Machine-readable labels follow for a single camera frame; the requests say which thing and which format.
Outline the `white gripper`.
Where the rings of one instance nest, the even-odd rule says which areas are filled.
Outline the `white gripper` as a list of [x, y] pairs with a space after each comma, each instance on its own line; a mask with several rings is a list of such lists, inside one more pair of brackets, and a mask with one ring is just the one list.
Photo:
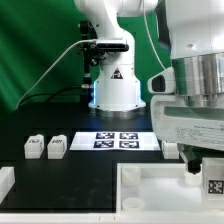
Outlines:
[[155, 95], [151, 119], [159, 140], [180, 144], [180, 157], [193, 175], [201, 171], [195, 147], [224, 151], [224, 94], [218, 96], [216, 107], [199, 108], [186, 106], [182, 97]]

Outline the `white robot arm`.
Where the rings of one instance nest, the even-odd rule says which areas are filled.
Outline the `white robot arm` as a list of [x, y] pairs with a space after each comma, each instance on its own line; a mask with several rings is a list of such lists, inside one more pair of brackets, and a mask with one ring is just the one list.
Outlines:
[[183, 150], [224, 151], [224, 0], [74, 0], [93, 25], [100, 74], [89, 107], [120, 115], [145, 107], [135, 76], [135, 40], [119, 17], [157, 14], [171, 66], [148, 80], [157, 138]]

